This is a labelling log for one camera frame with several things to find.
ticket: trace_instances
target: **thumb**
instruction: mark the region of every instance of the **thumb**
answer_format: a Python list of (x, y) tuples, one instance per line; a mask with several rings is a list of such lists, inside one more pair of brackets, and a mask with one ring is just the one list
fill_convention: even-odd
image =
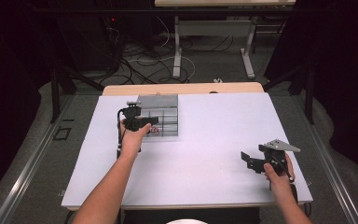
[(142, 129), (139, 130), (139, 132), (141, 132), (142, 135), (145, 135), (150, 131), (151, 127), (152, 125), (150, 123), (147, 123)]
[(277, 173), (275, 172), (274, 168), (272, 168), (271, 164), (265, 163), (264, 169), (266, 170), (266, 175), (271, 182), (277, 181), (279, 179)]

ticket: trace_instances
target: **human hand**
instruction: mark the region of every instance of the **human hand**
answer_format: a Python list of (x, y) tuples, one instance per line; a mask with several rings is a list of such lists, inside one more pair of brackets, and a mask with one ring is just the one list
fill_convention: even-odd
[(137, 132), (130, 131), (124, 127), (124, 119), (120, 121), (121, 130), (121, 154), (120, 155), (137, 155), (141, 148), (143, 137), (150, 131), (151, 124), (147, 123)]
[[(285, 153), (285, 158), (287, 160), (288, 172), (293, 179), (295, 179), (295, 173), (293, 171), (293, 164), (289, 156)], [(270, 181), (271, 190), (274, 193), (275, 202), (282, 206), (286, 203), (295, 203), (295, 197), (290, 188), (289, 177), (286, 173), (277, 175), (275, 170), (272, 168), (271, 164), (265, 163), (264, 169), (266, 170), (266, 179)]]

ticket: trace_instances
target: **white desk leg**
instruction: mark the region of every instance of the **white desk leg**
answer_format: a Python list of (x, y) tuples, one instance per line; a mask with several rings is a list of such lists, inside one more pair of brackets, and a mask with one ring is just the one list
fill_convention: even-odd
[(180, 48), (179, 18), (175, 16), (175, 58), (173, 61), (172, 77), (180, 76), (181, 60), (182, 60), (182, 50)]
[(253, 70), (251, 60), (249, 58), (249, 51), (252, 47), (256, 23), (257, 17), (252, 17), (251, 25), (249, 26), (248, 39), (246, 40), (246, 49), (241, 49), (243, 64), (245, 65), (246, 75), (249, 79), (255, 79), (255, 72)]

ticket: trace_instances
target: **black curtain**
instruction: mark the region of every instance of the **black curtain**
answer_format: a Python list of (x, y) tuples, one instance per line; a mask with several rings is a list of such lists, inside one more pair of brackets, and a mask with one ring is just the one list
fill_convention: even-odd
[(316, 53), (314, 96), (334, 122), (330, 144), (358, 164), (358, 1), (298, 0), (296, 7), (330, 7), (331, 13), (290, 18), (266, 77), (274, 80)]
[(16, 156), (49, 82), (48, 66), (16, 0), (0, 0), (0, 180)]

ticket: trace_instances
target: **person's left hand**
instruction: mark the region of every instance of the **person's left hand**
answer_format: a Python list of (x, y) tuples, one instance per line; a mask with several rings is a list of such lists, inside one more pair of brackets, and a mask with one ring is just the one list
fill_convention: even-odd
[(124, 119), (120, 121), (120, 130), (121, 130), (121, 155), (130, 154), (137, 155), (139, 149), (141, 148), (142, 139), (150, 131), (151, 124), (146, 124), (143, 128), (139, 129), (137, 132), (133, 132), (124, 128)]

